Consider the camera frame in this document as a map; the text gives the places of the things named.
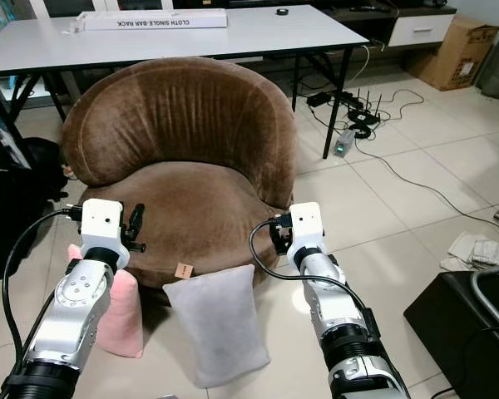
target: wall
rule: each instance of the wall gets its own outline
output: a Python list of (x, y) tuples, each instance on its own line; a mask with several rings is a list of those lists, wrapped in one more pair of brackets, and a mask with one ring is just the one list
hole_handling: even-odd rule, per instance
[(447, 5), (456, 7), (467, 17), (499, 26), (499, 0), (449, 0)]

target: chair backrest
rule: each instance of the chair backrest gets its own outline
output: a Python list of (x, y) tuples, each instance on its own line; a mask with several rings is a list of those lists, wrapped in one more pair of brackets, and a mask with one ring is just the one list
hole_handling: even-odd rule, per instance
[(89, 186), (140, 168), (186, 160), (244, 174), (272, 206), (289, 205), (294, 184), (294, 114), (272, 82), (208, 58), (142, 62), (99, 81), (63, 126), (63, 150)]

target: white table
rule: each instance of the white table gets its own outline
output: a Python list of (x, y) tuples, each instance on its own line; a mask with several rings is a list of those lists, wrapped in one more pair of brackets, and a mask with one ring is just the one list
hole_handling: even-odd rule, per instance
[[(10, 22), (0, 31), (0, 76), (31, 74), (40, 77), (49, 71), (117, 67), (165, 57), (221, 59), (288, 53), (296, 55), (295, 109), (300, 56), (309, 56), (312, 63), (318, 63), (311, 53), (345, 49), (338, 78), (331, 71), (324, 71), (325, 66), (321, 63), (318, 66), (322, 73), (332, 78), (337, 93), (341, 93), (353, 48), (368, 41), (312, 6), (287, 8), (289, 14), (286, 16), (277, 15), (276, 7), (228, 9), (227, 28), (68, 33), (73, 18)], [(0, 116), (16, 139), (21, 137), (14, 121), (23, 106), (22, 94), (19, 102), (12, 100), (12, 115), (0, 101)], [(53, 96), (52, 99), (58, 106), (57, 98)], [(329, 143), (336, 119), (334, 108), (329, 123)], [(324, 157), (328, 151), (326, 141)]]

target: white pillow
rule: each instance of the white pillow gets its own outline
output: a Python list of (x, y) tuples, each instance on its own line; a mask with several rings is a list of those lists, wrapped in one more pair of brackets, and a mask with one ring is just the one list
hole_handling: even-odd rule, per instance
[(253, 296), (254, 265), (167, 284), (163, 289), (195, 351), (195, 385), (217, 387), (269, 363)]

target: cardboard box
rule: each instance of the cardboard box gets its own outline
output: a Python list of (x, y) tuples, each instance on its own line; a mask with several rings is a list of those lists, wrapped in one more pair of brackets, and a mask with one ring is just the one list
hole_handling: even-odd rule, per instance
[(438, 90), (468, 87), (492, 48), (498, 30), (499, 27), (457, 14), (442, 45), (438, 49), (411, 52), (405, 68)]

